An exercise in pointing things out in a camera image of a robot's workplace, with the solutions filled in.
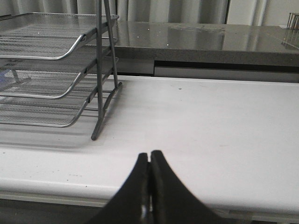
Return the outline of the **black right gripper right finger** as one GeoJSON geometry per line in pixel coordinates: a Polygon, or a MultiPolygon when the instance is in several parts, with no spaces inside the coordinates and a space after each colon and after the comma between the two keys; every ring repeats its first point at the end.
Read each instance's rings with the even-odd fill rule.
{"type": "Polygon", "coordinates": [[[156,224],[223,224],[224,219],[198,200],[180,181],[162,151],[150,156],[152,208],[156,224]]]}

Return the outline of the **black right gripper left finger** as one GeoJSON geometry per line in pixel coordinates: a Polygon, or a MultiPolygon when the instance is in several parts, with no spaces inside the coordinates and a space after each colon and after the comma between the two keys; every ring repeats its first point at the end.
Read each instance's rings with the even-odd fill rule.
{"type": "Polygon", "coordinates": [[[118,192],[88,224],[146,224],[149,220],[148,156],[141,153],[118,192]]]}

